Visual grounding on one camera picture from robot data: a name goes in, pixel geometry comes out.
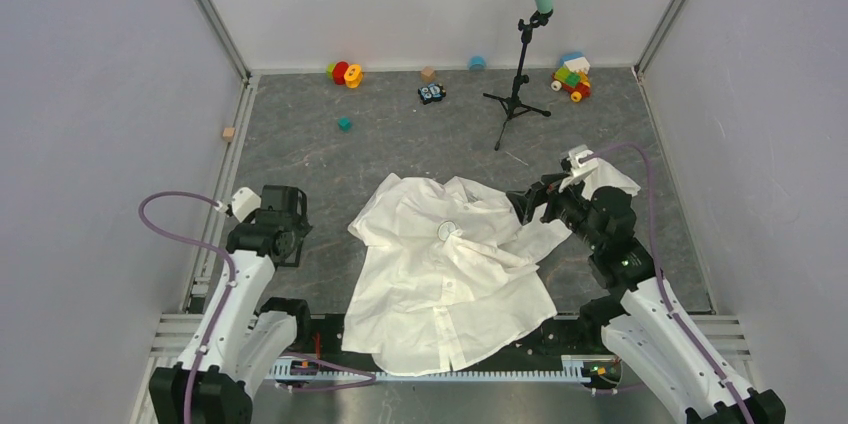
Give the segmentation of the white button shirt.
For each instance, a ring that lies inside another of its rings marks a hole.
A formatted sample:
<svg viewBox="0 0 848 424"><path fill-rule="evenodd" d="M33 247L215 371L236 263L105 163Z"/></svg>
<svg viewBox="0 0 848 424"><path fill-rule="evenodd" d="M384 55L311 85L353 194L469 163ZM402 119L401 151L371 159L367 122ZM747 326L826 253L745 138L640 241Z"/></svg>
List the white button shirt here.
<svg viewBox="0 0 848 424"><path fill-rule="evenodd" d="M444 221L461 229L446 242ZM387 373L421 376L476 364L556 314L540 262L570 236L521 225L503 191L454 177L388 175L349 224L366 248L342 349Z"/></svg>

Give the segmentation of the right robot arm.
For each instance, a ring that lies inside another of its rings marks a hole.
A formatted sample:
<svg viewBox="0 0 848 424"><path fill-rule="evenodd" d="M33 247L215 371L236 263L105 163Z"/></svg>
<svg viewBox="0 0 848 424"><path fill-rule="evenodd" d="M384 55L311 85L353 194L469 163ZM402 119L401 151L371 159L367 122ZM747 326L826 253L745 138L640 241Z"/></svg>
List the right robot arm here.
<svg viewBox="0 0 848 424"><path fill-rule="evenodd" d="M507 197L519 221L559 221L592 251L589 263L607 295L583 305L577 336L591 352L620 357L678 423L783 423L775 391L759 391L709 342L635 236L637 215L624 190L546 175Z"/></svg>

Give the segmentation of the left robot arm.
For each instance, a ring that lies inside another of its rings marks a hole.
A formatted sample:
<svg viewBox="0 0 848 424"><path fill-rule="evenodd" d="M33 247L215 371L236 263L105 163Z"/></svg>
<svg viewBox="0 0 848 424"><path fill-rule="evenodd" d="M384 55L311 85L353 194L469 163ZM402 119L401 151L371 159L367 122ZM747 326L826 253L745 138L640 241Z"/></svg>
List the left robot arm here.
<svg viewBox="0 0 848 424"><path fill-rule="evenodd" d="M308 200L303 190L280 185L260 193L243 187L228 203L199 199L238 223L223 248L187 241L221 257L222 274L176 364L156 368L148 390L160 423L249 423L254 396L273 363L314 338L303 300L275 298L256 310L276 270L300 263L312 229Z"/></svg>

